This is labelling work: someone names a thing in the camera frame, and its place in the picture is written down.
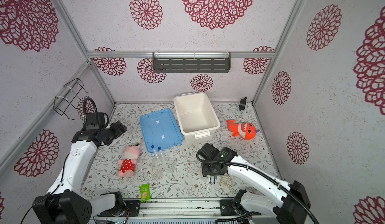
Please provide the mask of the glass stirring rod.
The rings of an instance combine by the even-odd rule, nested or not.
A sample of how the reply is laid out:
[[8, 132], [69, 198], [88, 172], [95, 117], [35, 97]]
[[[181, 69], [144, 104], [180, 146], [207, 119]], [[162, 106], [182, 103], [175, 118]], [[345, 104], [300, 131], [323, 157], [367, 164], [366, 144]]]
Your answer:
[[211, 183], [211, 177], [208, 176], [208, 177], [207, 177], [207, 182], [206, 182], [206, 191], [209, 190], [210, 183]]

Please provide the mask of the white plastic storage bin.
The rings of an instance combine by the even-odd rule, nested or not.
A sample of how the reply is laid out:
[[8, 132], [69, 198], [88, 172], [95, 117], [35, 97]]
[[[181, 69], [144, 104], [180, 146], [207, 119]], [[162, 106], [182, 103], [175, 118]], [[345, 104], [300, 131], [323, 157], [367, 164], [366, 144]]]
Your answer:
[[206, 93], [183, 94], [174, 97], [173, 103], [186, 144], [213, 139], [221, 124]]

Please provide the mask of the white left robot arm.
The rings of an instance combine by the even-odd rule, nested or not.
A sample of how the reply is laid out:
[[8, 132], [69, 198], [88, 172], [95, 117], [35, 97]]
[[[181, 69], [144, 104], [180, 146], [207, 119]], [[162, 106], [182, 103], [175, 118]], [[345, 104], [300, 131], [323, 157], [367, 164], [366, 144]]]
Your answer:
[[42, 224], [86, 224], [94, 216], [107, 213], [121, 216], [126, 204], [120, 192], [100, 195], [91, 200], [81, 196], [82, 183], [98, 148], [110, 145], [127, 131], [120, 121], [107, 128], [84, 126], [73, 139], [62, 172], [47, 191], [36, 197], [33, 210]]

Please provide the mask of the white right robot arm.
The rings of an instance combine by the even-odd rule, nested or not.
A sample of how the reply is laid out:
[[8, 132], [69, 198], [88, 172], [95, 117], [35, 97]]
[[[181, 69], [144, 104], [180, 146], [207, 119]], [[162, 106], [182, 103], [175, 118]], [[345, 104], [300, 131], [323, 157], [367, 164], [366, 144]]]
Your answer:
[[304, 224], [308, 218], [314, 224], [319, 223], [310, 210], [311, 204], [301, 183], [295, 181], [290, 184], [272, 177], [239, 155], [218, 153], [213, 159], [204, 159], [203, 154], [198, 152], [197, 160], [209, 166], [211, 175], [225, 172], [265, 195], [265, 198], [259, 198], [248, 191], [242, 193], [236, 203], [245, 211], [275, 217], [281, 224]]

